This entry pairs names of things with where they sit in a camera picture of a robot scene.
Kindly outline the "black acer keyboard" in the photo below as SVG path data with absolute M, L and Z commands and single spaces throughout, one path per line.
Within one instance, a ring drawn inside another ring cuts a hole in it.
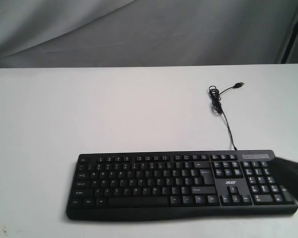
M 272 176 L 271 150 L 80 154 L 66 215 L 139 222 L 288 215 L 298 204 Z

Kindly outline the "black stand pole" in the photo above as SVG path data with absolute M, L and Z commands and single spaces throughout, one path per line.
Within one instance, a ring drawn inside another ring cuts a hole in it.
M 289 61 L 289 57 L 292 52 L 293 46 L 295 45 L 297 36 L 298 36 L 298 17 L 297 17 L 295 23 L 293 24 L 292 33 L 289 37 L 287 46 L 283 51 L 283 55 L 280 60 L 280 64 L 286 64 Z

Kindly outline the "grey backdrop cloth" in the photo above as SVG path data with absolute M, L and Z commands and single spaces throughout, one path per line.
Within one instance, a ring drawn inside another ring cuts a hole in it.
M 279 62 L 298 0 L 0 0 L 0 68 Z

